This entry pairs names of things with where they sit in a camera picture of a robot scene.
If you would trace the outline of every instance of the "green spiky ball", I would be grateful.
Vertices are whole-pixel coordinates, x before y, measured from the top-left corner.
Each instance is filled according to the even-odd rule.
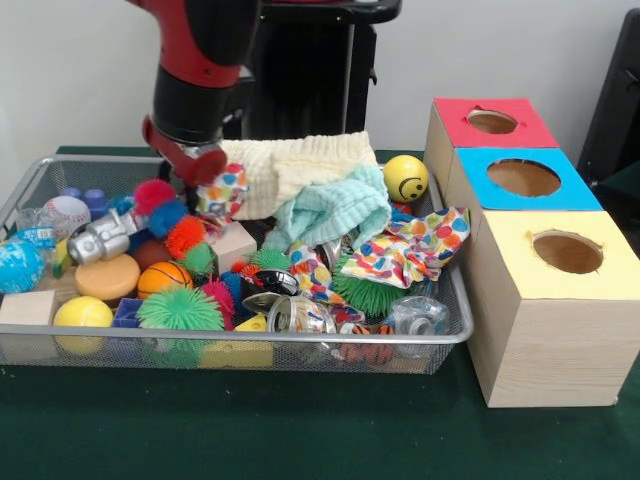
[[[251,255],[250,262],[254,265],[258,265],[263,270],[266,270],[268,268],[289,270],[289,267],[291,267],[289,257],[287,257],[284,253],[272,248],[264,248],[258,250]]]
[[[200,242],[190,248],[180,264],[194,276],[207,276],[214,273],[217,256],[206,242]]]
[[[404,297],[407,294],[406,290],[340,273],[348,259],[348,256],[343,256],[336,265],[333,272],[334,291],[349,305],[364,312],[367,317],[387,316],[391,304]]]
[[[223,330],[218,304],[201,290],[185,287],[154,293],[137,313],[142,328],[169,330]]]

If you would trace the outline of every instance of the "green tablecloth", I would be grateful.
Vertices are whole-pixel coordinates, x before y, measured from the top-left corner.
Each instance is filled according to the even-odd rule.
[[[465,346],[434,376],[4,367],[0,458],[30,480],[637,479],[640,363],[616,407],[540,410],[487,409]]]

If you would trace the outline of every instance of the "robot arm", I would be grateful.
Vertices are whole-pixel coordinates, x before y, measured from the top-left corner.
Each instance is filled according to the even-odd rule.
[[[128,0],[150,12],[162,50],[146,142],[192,187],[227,163],[224,108],[256,30],[260,0]]]

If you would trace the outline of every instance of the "circular hole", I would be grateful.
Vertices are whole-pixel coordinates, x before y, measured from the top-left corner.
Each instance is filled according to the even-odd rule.
[[[492,135],[512,133],[518,126],[514,118],[493,110],[473,110],[467,116],[467,120],[476,130]]]
[[[493,183],[524,197],[551,195],[560,188],[560,178],[553,170],[531,160],[509,158],[487,168]]]
[[[542,233],[533,240],[533,248],[540,258],[563,272],[591,273],[602,265],[600,247],[575,233]]]

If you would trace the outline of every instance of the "orange ball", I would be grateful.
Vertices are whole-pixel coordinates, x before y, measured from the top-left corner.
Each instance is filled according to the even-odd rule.
[[[154,263],[140,275],[138,298],[145,299],[149,295],[177,286],[193,288],[189,272],[172,262]]]

